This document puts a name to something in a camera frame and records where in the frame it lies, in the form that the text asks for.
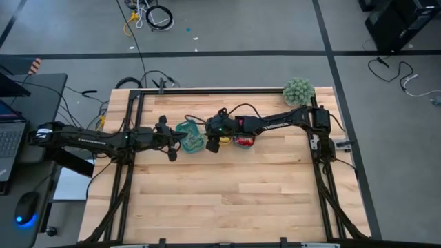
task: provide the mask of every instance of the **green succulent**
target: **green succulent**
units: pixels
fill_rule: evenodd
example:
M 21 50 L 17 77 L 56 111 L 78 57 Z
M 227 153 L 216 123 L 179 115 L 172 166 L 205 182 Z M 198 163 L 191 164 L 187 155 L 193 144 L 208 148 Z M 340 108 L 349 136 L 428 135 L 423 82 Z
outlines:
M 308 105 L 315 90 L 309 79 L 293 78 L 285 85 L 283 97 L 285 102 L 292 105 Z

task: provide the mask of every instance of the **wooden table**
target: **wooden table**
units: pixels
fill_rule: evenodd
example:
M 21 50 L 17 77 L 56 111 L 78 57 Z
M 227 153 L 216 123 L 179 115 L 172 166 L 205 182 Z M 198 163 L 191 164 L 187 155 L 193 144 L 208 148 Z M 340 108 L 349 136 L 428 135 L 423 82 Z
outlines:
M 113 90 L 106 132 L 120 127 L 128 94 L 129 90 Z M 340 119 L 332 87 L 317 87 L 316 98 Z M 292 109 L 280 94 L 149 95 L 141 126 L 153 126 L 166 115 L 167 124 L 175 128 L 185 114 L 207 119 L 222 107 L 241 103 L 251 103 L 261 116 Z M 255 115 L 249 107 L 234 114 Z M 332 121 L 331 137 L 344 138 Z M 338 151 L 336 156 L 352 163 L 349 153 Z M 94 174 L 108 161 L 98 160 Z M 92 233 L 109 207 L 115 167 L 110 165 L 90 187 L 79 240 Z M 342 209 L 369 236 L 353 169 L 341 162 L 332 163 L 332 168 Z M 334 212 L 329 205 L 328 209 L 338 236 Z M 118 223 L 117 213 L 112 238 Z M 167 243 L 280 242 L 280 237 L 288 242 L 326 241 L 307 135 L 299 127 L 263 132 L 249 150 L 234 144 L 221 146 L 218 154 L 181 150 L 175 162 L 161 152 L 136 155 L 124 243 L 156 244 L 159 238 Z

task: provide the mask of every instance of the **gray floor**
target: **gray floor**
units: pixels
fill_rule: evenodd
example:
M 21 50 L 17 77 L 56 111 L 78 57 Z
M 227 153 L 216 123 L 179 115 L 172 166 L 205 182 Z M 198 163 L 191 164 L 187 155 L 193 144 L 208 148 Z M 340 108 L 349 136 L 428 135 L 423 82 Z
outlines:
M 18 2 L 0 3 L 0 28 L 6 26 Z M 147 27 L 136 30 L 142 52 L 324 50 L 310 0 L 160 2 L 173 12 L 176 24 L 168 32 L 150 32 Z M 319 3 L 333 50 L 362 50 L 365 41 L 367 50 L 375 50 L 364 27 L 367 14 L 355 0 Z M 133 39 L 123 34 L 122 27 L 123 19 L 113 1 L 28 0 L 0 54 L 136 52 L 130 49 Z M 434 19 L 407 49 L 441 49 L 440 31 L 441 19 Z M 382 237 L 441 243 L 441 215 L 437 211 L 441 197 L 436 191 L 441 186 L 437 178 L 441 173 L 437 142 L 441 139 L 441 108 L 430 104 L 428 97 L 407 96 L 397 81 L 377 79 L 367 68 L 372 58 L 339 56 L 336 62 Z M 392 77 L 401 60 L 420 75 L 409 90 L 441 89 L 441 56 L 392 57 L 388 60 L 390 70 L 377 65 L 373 68 Z M 334 85 L 325 56 L 188 57 L 144 62 L 147 70 L 163 70 L 183 87 L 282 86 L 294 76 L 308 77 L 315 86 Z M 119 79 L 139 78 L 142 67 L 139 59 L 44 60 L 39 73 L 53 72 L 67 73 L 68 86 L 98 90 L 96 96 L 107 100 Z M 83 125 L 96 115 L 98 103 L 69 90 L 65 97 Z M 55 239 L 39 236 L 36 247 L 74 243 L 83 208 L 82 203 L 55 204 L 49 221 L 62 231 Z

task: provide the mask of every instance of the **laptop keyboard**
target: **laptop keyboard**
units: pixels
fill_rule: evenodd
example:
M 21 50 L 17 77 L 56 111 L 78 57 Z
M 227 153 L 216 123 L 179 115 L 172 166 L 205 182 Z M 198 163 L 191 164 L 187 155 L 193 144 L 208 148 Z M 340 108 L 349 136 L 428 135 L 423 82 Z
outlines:
M 14 156 L 22 131 L 0 131 L 0 158 Z

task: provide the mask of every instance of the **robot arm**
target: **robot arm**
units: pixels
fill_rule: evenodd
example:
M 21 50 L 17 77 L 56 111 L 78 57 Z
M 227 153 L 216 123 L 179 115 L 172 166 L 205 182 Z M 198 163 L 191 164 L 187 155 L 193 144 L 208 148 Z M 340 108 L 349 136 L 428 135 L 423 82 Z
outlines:
M 155 125 L 156 132 L 150 127 L 138 127 L 113 134 L 51 122 L 40 125 L 30 136 L 29 143 L 45 148 L 70 146 L 87 149 L 93 153 L 104 153 L 122 163 L 127 162 L 125 159 L 131 152 L 168 147 L 169 159 L 175 161 L 177 155 L 174 145 L 185 138 L 187 133 L 172 130 L 166 126 L 166 122 L 165 116 L 160 117 Z
M 312 117 L 312 125 L 307 119 Z M 323 107 L 300 107 L 289 112 L 266 117 L 235 116 L 229 118 L 227 110 L 221 109 L 218 114 L 207 120 L 205 124 L 208 142 L 206 148 L 211 152 L 218 152 L 222 137 L 230 137 L 239 145 L 251 146 L 256 136 L 267 130 L 282 127 L 297 126 L 306 132 L 318 136 L 320 157 L 335 160 L 334 142 L 329 138 L 331 119 L 329 111 Z

